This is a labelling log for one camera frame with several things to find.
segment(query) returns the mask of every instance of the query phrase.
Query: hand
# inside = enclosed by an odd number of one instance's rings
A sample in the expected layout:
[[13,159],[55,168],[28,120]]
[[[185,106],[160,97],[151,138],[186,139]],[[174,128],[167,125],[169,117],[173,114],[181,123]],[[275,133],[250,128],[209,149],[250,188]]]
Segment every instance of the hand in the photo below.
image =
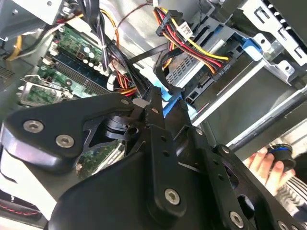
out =
[[274,156],[268,153],[266,148],[260,149],[252,156],[247,158],[243,163],[259,179],[259,181],[275,196],[277,190],[282,187],[291,177],[295,175],[294,169],[283,173],[283,163],[278,161],[272,168]]

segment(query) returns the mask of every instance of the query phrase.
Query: silver screw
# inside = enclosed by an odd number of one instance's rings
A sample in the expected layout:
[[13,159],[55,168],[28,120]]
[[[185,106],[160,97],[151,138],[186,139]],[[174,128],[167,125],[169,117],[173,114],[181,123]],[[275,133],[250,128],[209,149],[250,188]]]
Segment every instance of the silver screw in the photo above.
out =
[[202,135],[202,131],[200,129],[196,129],[196,132],[199,134],[199,135]]
[[57,136],[56,143],[62,148],[71,148],[74,145],[75,141],[71,136],[62,134]]
[[127,101],[127,100],[125,100],[125,99],[121,99],[120,100],[122,103],[124,103],[124,104],[129,104],[129,102]]
[[159,111],[158,111],[157,109],[155,109],[155,108],[152,108],[152,110],[153,110],[156,114],[159,113]]
[[12,11],[12,14],[13,14],[13,15],[18,14],[18,10],[17,10],[17,9],[14,9],[14,10]]
[[178,205],[180,202],[179,194],[172,188],[168,188],[164,192],[166,200],[172,205]]
[[289,230],[288,227],[282,221],[279,220],[277,223],[281,230]]
[[229,217],[238,228],[242,229],[244,227],[244,222],[239,214],[232,211],[229,213]]
[[44,129],[44,125],[40,121],[29,120],[24,122],[24,129],[30,133],[39,133]]
[[224,147],[224,146],[222,146],[222,150],[223,150],[225,153],[229,153],[228,148],[226,148],[226,147]]

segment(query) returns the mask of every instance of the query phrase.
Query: yellow wire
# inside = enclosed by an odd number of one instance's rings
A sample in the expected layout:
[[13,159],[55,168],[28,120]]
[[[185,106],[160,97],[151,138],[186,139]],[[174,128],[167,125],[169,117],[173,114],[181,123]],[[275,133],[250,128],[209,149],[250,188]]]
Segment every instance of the yellow wire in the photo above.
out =
[[115,22],[114,22],[112,16],[111,16],[108,12],[106,12],[105,10],[103,10],[103,9],[100,9],[100,11],[101,11],[102,13],[104,13],[104,14],[107,16],[107,18],[110,20],[110,22],[111,22],[111,24],[112,24],[112,26],[113,26],[113,28],[114,28],[115,35],[116,35],[116,46],[119,47],[119,33],[118,33],[118,29],[117,29],[117,27],[116,27],[116,24],[115,24]]
[[[163,33],[163,36],[166,37],[170,42],[174,42],[166,33]],[[192,53],[189,53],[189,55],[191,55],[192,57],[196,58],[197,60],[203,62],[211,70],[212,73],[215,73],[215,70],[213,69],[213,67],[211,65],[209,65],[207,62],[205,62],[204,60],[201,60],[198,56],[196,56]]]
[[129,93],[129,92],[134,91],[134,90],[136,90],[136,87],[134,87],[134,88],[132,88],[132,89],[130,89],[130,90],[127,90],[127,91],[120,92],[120,93],[121,93],[121,94],[127,94],[127,93]]
[[21,51],[22,44],[23,44],[23,36],[19,35],[17,37],[17,41],[16,41],[16,44],[15,44],[15,49],[12,52],[12,54],[6,59],[7,61],[13,61],[18,56],[18,54]]
[[[160,7],[160,9],[164,12],[164,13],[167,13],[168,10],[163,8],[163,7]],[[177,22],[175,21],[175,19],[172,18],[172,22],[174,23],[176,29],[178,30],[179,26],[177,24]],[[188,37],[185,37],[185,39],[188,40],[188,42],[190,42],[196,49],[198,49],[200,52],[202,52],[203,54],[209,56],[209,57],[212,57],[212,58],[217,58],[217,59],[222,59],[222,60],[228,60],[229,58],[228,57],[223,57],[223,56],[217,56],[217,55],[214,55],[214,54],[210,54],[208,53],[206,50],[202,49],[198,44],[196,44],[195,42],[193,42],[190,38]]]
[[170,58],[170,59],[167,61],[167,63],[163,66],[163,69],[165,69],[166,67],[168,67],[169,64],[171,64],[172,60],[173,60],[173,59]]
[[[175,49],[175,44],[174,43],[172,43],[172,50],[173,49]],[[171,62],[172,62],[172,58],[170,58],[168,61],[167,61],[167,63],[163,66],[163,69],[165,69],[166,67],[168,67],[169,66],[169,64],[171,64]]]

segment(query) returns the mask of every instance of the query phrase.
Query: red wire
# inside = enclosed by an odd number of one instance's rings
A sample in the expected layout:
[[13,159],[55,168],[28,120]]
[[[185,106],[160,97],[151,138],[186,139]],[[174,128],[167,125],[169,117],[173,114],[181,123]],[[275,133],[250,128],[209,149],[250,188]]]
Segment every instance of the red wire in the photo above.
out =
[[141,5],[139,5],[138,7],[136,7],[135,9],[133,9],[132,11],[130,11],[125,17],[123,17],[121,20],[120,20],[120,22],[118,23],[118,25],[117,25],[117,28],[119,28],[119,26],[122,24],[122,22],[126,19],[126,18],[128,18],[133,12],[135,12],[135,11],[137,11],[138,9],[140,9],[140,8],[142,8],[142,7],[144,7],[144,6],[151,6],[151,3],[152,1],[147,1],[146,3],[144,3],[144,4],[141,4]]
[[[159,13],[159,15],[161,16],[161,18],[162,18],[162,20],[163,20],[163,19],[165,18],[165,16],[164,16],[160,11],[158,11],[158,13]],[[194,55],[197,55],[197,56],[200,57],[200,58],[206,59],[207,61],[214,63],[214,64],[217,65],[218,67],[222,67],[222,65],[221,65],[218,61],[213,60],[213,59],[211,59],[211,58],[208,58],[208,57],[206,57],[206,56],[204,56],[204,55],[201,55],[201,54],[195,52],[195,50],[193,50],[192,48],[190,48],[190,47],[187,46],[186,44],[182,43],[182,42],[176,37],[176,33],[175,33],[175,32],[172,32],[172,30],[171,30],[171,28],[170,28],[169,25],[166,25],[166,28],[167,28],[167,30],[169,31],[169,33],[171,34],[172,38],[173,38],[176,42],[178,42],[179,44],[181,44],[182,47],[184,47],[185,49],[189,50],[189,51],[190,51],[191,53],[193,53]]]
[[124,79],[124,82],[125,82],[125,88],[127,89],[127,88],[128,88],[128,85],[127,85],[126,78],[123,77],[123,79]]
[[133,92],[130,92],[130,93],[125,94],[125,96],[126,96],[126,97],[129,97],[129,96],[131,96],[131,95],[135,94],[135,92],[136,92],[136,90],[135,90],[135,91],[133,91]]
[[8,207],[5,207],[3,205],[0,205],[1,208],[7,210],[7,211],[10,211],[10,212],[13,212],[15,214],[19,214],[19,215],[24,215],[24,216],[29,216],[29,215],[36,215],[38,214],[38,212],[32,212],[32,213],[24,213],[24,212],[18,212],[18,211],[15,211],[13,209],[9,209]]

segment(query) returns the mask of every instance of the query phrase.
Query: red and black wire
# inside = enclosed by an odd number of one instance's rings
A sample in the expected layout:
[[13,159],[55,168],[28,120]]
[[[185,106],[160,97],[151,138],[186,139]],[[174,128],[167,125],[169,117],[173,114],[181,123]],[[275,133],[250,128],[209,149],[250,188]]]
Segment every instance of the red and black wire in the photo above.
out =
[[[164,13],[160,8],[155,7],[154,15],[156,17],[157,22],[159,25],[161,24],[162,20],[165,18],[166,13]],[[219,68],[223,67],[223,61],[220,59],[209,57],[198,50],[193,49],[190,45],[185,41],[185,38],[177,31],[175,25],[170,22],[166,26],[166,30],[163,35],[175,44],[179,49],[183,52],[195,57],[199,61],[202,61],[212,73],[215,73]]]

